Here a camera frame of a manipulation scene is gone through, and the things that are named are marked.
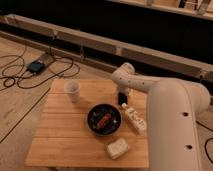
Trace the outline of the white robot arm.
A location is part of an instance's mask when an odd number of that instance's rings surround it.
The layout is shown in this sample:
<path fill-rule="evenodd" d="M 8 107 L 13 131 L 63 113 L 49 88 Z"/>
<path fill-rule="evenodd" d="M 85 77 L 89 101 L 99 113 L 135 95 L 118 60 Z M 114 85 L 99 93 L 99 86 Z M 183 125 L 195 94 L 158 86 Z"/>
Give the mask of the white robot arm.
<path fill-rule="evenodd" d="M 137 75 L 129 63 L 111 79 L 120 91 L 147 95 L 146 120 L 150 171 L 203 171 L 196 115 L 210 105 L 210 93 L 197 82 Z"/>

